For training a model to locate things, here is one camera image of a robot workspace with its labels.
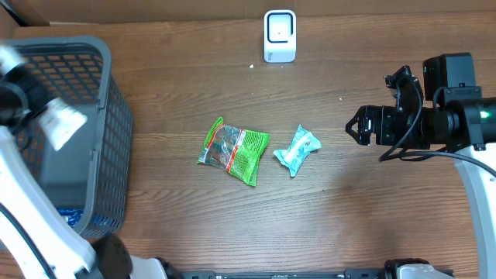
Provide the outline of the green snack bag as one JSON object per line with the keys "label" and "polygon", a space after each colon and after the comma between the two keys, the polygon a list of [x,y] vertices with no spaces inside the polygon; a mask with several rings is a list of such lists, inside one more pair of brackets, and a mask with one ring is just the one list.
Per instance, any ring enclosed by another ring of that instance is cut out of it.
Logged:
{"label": "green snack bag", "polygon": [[269,141],[269,133],[226,125],[223,117],[218,117],[205,137],[198,162],[223,169],[255,187],[260,158]]}

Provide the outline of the white tube gold cap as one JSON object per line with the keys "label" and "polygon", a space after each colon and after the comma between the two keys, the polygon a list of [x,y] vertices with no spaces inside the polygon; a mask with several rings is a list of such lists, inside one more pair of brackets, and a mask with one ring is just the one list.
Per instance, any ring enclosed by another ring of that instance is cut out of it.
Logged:
{"label": "white tube gold cap", "polygon": [[61,98],[46,105],[46,111],[38,117],[38,123],[55,151],[60,150],[87,122],[88,117]]}

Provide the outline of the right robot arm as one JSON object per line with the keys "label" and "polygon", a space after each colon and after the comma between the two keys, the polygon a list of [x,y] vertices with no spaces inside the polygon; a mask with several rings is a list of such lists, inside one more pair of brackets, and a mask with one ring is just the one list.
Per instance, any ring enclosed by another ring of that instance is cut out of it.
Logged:
{"label": "right robot arm", "polygon": [[479,276],[495,276],[495,100],[477,85],[470,53],[424,60],[423,79],[405,65],[384,78],[396,102],[365,105],[346,124],[358,144],[388,146],[379,160],[454,160],[477,241]]}

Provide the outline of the blue snack packet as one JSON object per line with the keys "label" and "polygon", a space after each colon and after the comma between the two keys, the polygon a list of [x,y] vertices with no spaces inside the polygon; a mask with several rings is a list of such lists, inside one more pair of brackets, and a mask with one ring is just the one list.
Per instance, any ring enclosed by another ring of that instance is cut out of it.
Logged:
{"label": "blue snack packet", "polygon": [[84,213],[81,208],[58,208],[57,211],[70,227],[74,227]]}

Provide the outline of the teal tissue packet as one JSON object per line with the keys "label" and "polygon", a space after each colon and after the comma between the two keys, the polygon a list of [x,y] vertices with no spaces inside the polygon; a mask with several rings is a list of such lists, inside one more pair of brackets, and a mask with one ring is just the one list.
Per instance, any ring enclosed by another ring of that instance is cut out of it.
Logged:
{"label": "teal tissue packet", "polygon": [[312,132],[299,125],[291,145],[286,150],[275,150],[273,155],[288,168],[290,177],[295,177],[306,157],[320,148],[322,144]]}

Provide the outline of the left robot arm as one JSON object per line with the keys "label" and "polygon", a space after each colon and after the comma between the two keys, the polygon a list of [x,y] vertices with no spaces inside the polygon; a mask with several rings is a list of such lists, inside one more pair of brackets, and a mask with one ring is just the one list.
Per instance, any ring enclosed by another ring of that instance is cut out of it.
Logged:
{"label": "left robot arm", "polygon": [[27,278],[131,278],[133,114],[86,44],[1,47],[1,240]]}

